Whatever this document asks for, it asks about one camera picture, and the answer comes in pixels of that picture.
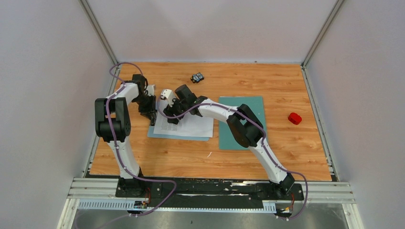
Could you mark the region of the light blue clipboard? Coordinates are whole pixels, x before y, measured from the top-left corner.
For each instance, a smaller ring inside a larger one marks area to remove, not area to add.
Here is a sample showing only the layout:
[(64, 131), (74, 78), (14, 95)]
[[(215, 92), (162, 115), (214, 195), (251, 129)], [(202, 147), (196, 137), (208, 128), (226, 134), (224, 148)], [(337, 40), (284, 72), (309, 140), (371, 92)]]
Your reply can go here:
[(150, 138), (163, 138), (163, 139), (177, 139), (177, 140), (192, 140), (192, 141), (208, 141), (209, 137), (190, 137), (190, 136), (177, 136), (177, 135), (163, 135), (155, 134), (154, 127), (150, 126), (147, 136)]

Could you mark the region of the paper sheet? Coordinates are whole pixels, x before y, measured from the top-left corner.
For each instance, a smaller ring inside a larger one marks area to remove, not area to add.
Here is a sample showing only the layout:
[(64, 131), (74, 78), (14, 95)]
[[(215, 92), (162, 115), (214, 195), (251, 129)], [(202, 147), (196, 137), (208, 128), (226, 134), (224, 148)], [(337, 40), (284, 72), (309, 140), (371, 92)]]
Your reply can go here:
[(155, 134), (177, 135), (190, 137), (213, 137), (213, 118), (199, 117), (187, 113), (183, 119), (176, 124), (169, 124), (167, 118), (157, 113), (157, 120), (154, 126)]

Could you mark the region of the green file folder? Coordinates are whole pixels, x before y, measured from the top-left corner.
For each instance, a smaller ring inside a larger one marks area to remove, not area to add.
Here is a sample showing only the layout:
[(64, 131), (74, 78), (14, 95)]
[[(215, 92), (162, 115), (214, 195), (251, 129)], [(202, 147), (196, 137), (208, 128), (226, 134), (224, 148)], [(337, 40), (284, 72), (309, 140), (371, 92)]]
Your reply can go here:
[[(228, 106), (240, 106), (246, 104), (259, 119), (263, 125), (263, 129), (266, 130), (266, 117), (265, 109), (263, 103), (263, 97), (253, 96), (253, 97), (225, 97), (221, 96), (218, 100), (219, 103)], [(240, 146), (234, 139), (229, 126), (219, 121), (219, 149), (221, 150), (247, 150)]]

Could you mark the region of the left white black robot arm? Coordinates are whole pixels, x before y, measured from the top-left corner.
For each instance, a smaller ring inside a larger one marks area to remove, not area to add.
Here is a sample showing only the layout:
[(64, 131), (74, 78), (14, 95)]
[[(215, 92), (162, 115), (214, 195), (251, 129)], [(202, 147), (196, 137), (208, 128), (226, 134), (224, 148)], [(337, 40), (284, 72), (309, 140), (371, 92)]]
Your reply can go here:
[(154, 126), (157, 118), (154, 91), (155, 86), (149, 85), (142, 74), (134, 74), (131, 80), (122, 81), (115, 93), (95, 100), (96, 134), (110, 146), (120, 170), (116, 191), (118, 197), (139, 198), (147, 190), (141, 168), (131, 149), (128, 105), (137, 103), (140, 115), (150, 120), (150, 126)]

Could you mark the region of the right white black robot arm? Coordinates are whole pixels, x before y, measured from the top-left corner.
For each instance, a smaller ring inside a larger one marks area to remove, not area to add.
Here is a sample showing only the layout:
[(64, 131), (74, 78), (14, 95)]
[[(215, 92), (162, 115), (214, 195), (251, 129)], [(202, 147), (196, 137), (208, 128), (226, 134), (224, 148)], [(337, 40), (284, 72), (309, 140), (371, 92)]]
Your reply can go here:
[(160, 99), (168, 103), (161, 114), (169, 123), (178, 124), (186, 114), (191, 114), (227, 124), (234, 140), (249, 149), (260, 161), (269, 181), (274, 183), (275, 197), (285, 199), (291, 194), (295, 179), (277, 159), (268, 143), (263, 124), (248, 105), (229, 106), (205, 96), (197, 97), (185, 84), (175, 91), (164, 89)]

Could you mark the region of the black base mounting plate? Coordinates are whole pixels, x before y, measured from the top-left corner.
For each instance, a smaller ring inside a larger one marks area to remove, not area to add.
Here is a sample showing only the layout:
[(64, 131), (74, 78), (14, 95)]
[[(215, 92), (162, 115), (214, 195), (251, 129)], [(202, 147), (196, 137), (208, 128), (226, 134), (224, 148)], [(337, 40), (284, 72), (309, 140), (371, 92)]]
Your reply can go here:
[(304, 200), (300, 184), (293, 184), (289, 194), (280, 195), (275, 192), (274, 183), (259, 180), (164, 177), (158, 181), (152, 177), (146, 181), (146, 188), (145, 194), (139, 198), (144, 200), (150, 198), (151, 207), (161, 203), (163, 208), (254, 209), (262, 208), (264, 200), (286, 202)]

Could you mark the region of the small red object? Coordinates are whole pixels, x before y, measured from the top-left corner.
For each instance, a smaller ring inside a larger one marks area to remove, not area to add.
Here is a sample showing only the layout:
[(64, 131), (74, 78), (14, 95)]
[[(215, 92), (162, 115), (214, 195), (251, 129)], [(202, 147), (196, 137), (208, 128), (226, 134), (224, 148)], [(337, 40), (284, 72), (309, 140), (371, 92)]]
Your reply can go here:
[(299, 125), (302, 122), (302, 117), (299, 114), (292, 112), (288, 115), (288, 120), (294, 125)]

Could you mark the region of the aluminium frame rail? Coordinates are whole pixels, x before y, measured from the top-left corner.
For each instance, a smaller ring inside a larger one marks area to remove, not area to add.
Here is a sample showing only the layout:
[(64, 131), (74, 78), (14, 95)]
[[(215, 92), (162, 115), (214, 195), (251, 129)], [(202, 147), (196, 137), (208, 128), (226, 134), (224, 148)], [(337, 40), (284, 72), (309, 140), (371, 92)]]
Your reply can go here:
[(119, 187), (117, 178), (75, 178), (68, 197), (79, 200), (80, 209), (151, 209), (189, 212), (276, 213), (290, 204), (353, 204), (348, 183), (297, 181), (287, 194), (274, 193), (263, 180), (166, 178), (148, 182), (140, 193)]

